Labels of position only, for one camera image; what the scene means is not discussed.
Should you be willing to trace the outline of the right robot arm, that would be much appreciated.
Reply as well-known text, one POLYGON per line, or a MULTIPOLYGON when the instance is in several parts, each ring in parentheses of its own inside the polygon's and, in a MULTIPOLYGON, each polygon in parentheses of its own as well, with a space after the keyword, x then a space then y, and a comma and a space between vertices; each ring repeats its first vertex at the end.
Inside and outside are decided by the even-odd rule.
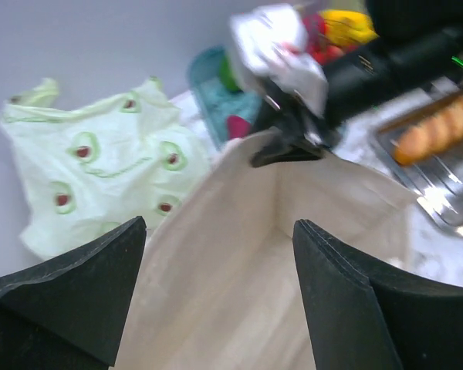
POLYGON ((323 157, 348 119, 447 77, 463 80, 463 1, 368 1, 377 37, 318 66, 309 55, 284 55, 280 72, 259 78, 264 102, 255 132, 274 135, 253 167, 323 157))

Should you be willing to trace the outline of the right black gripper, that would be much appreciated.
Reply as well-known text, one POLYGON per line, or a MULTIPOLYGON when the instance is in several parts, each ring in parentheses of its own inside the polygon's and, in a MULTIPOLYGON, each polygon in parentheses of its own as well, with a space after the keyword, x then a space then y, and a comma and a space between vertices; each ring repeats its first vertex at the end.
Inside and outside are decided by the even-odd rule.
POLYGON ((283 162, 321 160, 321 146, 335 146, 346 120, 439 77, 463 78, 452 57, 463 56, 463 26, 433 29, 404 42, 376 38, 320 66, 309 55, 265 79, 266 98, 254 130, 277 127, 250 159, 254 168, 283 162))

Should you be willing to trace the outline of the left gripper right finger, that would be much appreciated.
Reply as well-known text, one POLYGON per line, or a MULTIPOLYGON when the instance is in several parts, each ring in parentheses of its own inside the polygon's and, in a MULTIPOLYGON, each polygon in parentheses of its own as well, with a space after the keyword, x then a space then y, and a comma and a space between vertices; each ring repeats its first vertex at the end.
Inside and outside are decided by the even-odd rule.
POLYGON ((417 276, 309 220, 292 237, 318 369, 463 369, 463 287, 417 276))

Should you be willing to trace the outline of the yellow banana bunch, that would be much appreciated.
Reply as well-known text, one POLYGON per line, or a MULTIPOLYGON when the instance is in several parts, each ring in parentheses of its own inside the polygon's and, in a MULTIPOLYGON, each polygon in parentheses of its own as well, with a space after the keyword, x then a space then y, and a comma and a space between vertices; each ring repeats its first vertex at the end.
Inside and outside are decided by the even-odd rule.
POLYGON ((377 37, 370 16, 362 12, 327 9, 320 15, 326 25, 326 37, 335 45, 364 44, 377 37))

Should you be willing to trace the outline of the green plastic grocery bag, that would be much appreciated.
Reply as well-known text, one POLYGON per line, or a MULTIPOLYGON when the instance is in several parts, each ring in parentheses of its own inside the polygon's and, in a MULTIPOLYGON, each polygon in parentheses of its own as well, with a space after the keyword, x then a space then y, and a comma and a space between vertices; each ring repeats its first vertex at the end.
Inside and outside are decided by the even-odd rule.
POLYGON ((30 209, 22 243, 37 257, 136 216, 153 230, 208 172, 202 141, 158 79, 71 111, 53 107, 58 95, 57 82, 45 79, 0 112, 30 209))

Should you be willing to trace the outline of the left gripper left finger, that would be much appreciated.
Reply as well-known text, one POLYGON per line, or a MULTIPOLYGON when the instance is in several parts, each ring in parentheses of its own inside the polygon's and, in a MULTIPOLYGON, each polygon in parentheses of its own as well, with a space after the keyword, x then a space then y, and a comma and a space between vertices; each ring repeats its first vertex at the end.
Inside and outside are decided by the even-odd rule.
POLYGON ((0 369, 114 366, 140 269, 146 224, 0 277, 0 369))

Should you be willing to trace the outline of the purple sweet potato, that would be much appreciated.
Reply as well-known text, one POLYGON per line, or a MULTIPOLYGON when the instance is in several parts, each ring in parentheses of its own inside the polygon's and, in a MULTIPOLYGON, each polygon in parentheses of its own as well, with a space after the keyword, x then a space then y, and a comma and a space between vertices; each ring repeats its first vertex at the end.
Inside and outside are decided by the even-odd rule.
POLYGON ((249 121, 236 115, 231 115, 226 119, 226 126, 229 140, 246 137, 252 128, 252 125, 249 121))

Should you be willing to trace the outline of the beige canvas tote bag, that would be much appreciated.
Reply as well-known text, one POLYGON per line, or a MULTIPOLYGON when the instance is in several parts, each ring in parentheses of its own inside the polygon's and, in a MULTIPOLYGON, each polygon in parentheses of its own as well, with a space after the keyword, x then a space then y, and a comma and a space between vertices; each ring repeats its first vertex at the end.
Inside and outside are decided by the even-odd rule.
POLYGON ((269 140, 230 144, 154 231, 116 368, 314 368, 292 247, 297 220, 407 262, 409 190, 334 155, 251 167, 269 140))

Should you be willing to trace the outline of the green bell pepper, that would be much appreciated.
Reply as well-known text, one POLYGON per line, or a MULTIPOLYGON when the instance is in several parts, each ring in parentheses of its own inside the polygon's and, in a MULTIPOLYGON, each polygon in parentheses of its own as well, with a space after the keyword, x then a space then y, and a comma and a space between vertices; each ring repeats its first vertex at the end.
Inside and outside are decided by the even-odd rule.
POLYGON ((238 86, 234 73, 232 72, 231 66, 228 61, 228 57, 225 55, 221 61, 218 77, 221 84, 230 92, 237 93, 241 92, 242 89, 238 86))

